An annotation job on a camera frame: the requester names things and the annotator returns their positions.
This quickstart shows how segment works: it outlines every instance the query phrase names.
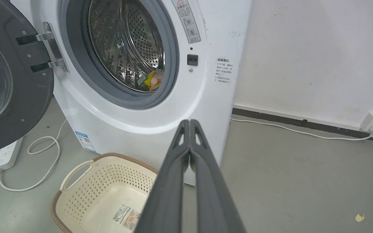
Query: power strip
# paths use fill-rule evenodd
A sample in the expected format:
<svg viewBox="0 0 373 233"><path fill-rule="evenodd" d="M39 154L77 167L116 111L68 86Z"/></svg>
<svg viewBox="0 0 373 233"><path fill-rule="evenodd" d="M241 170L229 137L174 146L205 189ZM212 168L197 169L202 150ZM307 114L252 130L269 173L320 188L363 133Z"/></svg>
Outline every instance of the power strip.
<svg viewBox="0 0 373 233"><path fill-rule="evenodd" d="M23 137L0 149L0 171L12 168L17 159Z"/></svg>

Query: perforated metal drum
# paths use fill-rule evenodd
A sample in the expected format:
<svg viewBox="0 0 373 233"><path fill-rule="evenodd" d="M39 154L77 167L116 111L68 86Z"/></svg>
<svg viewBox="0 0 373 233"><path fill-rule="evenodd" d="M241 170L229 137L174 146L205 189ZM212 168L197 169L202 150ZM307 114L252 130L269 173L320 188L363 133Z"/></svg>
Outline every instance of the perforated metal drum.
<svg viewBox="0 0 373 233"><path fill-rule="evenodd" d="M119 83L151 92L138 80L157 68L164 70L164 50L155 23L139 1L92 0L89 33L99 60Z"/></svg>

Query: baseboard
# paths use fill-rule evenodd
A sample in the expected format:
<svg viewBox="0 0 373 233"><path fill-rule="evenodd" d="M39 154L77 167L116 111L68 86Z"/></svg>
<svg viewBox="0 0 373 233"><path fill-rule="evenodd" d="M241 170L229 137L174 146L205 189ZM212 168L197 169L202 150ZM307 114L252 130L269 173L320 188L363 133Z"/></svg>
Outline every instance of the baseboard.
<svg viewBox="0 0 373 233"><path fill-rule="evenodd" d="M343 123L336 123L331 121L323 121L319 119L290 115L282 112L275 112L267 109L248 107L234 104L232 113L251 118L263 119L267 121L280 122L284 124L291 124L300 127L312 128L330 133L341 134L356 138L363 138L369 136L369 133L360 131L359 126L351 126Z"/></svg>

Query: power cord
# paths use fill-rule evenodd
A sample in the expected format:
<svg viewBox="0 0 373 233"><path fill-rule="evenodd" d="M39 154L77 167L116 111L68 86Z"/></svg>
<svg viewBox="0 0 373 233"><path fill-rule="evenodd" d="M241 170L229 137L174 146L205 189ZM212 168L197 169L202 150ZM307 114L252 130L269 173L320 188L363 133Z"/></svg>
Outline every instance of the power cord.
<svg viewBox="0 0 373 233"><path fill-rule="evenodd" d="M4 189L6 189L6 190L9 190L9 191L12 191L12 192L23 192L23 191L27 191L27 190L30 190L30 189L33 189L33 188L35 188L35 187L37 187L38 185L40 185L41 183L43 183L43 181L46 179L46 177L49 175L49 173L51 172L51 170L54 168L54 166L56 165L56 163L57 163L57 161L58 161L58 159L60 158L60 145L59 145L59 143L58 143L58 137L60 136L60 133L61 133L61 129L62 129L62 127L64 126L64 124L67 122L67 120L65 120L63 123L62 123L62 125L61 125L61 127L60 127L60 130L58 131L58 135L57 135L57 137L56 138L53 138L53 137L50 137L50 136L45 136L45 137L41 137L41 138L39 138L39 139L37 139L37 140L35 140L33 143L31 143L31 145L28 147L28 149L27 149L27 153L29 154L29 155L36 155L36 154L39 154L39 153L41 153L41 152L43 152L43 151L46 151L47 149L49 149L50 147L52 147L54 144L57 144L57 157L56 157L56 160L53 162L53 165L50 167L50 169L47 171L47 173L46 173L46 175L40 180L40 181L38 181L38 183L37 184L34 184L33 186L31 186L31 187L28 187L28 188L25 188L25 189L10 189L10 188L8 188L7 186L5 186L4 184L3 184L3 181L2 181L2 179L1 179L1 176L0 176L0 184L1 184L1 186L4 188ZM37 152L31 152L31 147L34 145L34 143L36 143L36 142L38 142L39 140L41 140L41 139L53 139L54 140L54 142L50 145L50 146L47 146L46 148L44 148L44 149L42 149L42 150L39 150L39 151L37 151Z"/></svg>
<svg viewBox="0 0 373 233"><path fill-rule="evenodd" d="M314 137L317 137L317 138L320 138L320 139L360 141L360 140L366 140L366 139L373 138L373 125L369 129L369 131L371 132L371 134L368 137L364 137L364 138L361 138L361 139L347 139L347 138L322 137L322 136L319 136L319 135L316 135L316 134L311 134L311 133L306 133L306 132L302 132L302 131L297 131L297 130L294 130L294 129L291 129L291 128L287 128L287 127L284 127L284 126L281 126L281 125L278 125L278 124L270 124L270 123L264 123L264 122L258 122L258 121L238 120L238 119L233 119L233 118L231 118L231 120L232 121L238 121L238 122L249 122L249 123L256 123L256 124L261 124L261 125L276 126L276 127L280 127L280 128L284 128L284 129L290 130L290 131L295 132L295 133L306 134L306 135L314 136Z"/></svg>

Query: washing machine door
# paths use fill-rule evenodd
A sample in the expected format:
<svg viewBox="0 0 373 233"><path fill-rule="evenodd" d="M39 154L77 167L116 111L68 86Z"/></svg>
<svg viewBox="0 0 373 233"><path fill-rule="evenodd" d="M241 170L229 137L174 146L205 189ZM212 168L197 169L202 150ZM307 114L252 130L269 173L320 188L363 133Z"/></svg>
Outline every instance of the washing machine door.
<svg viewBox="0 0 373 233"><path fill-rule="evenodd" d="M0 0L0 149L32 129L53 95L50 56L37 32Z"/></svg>

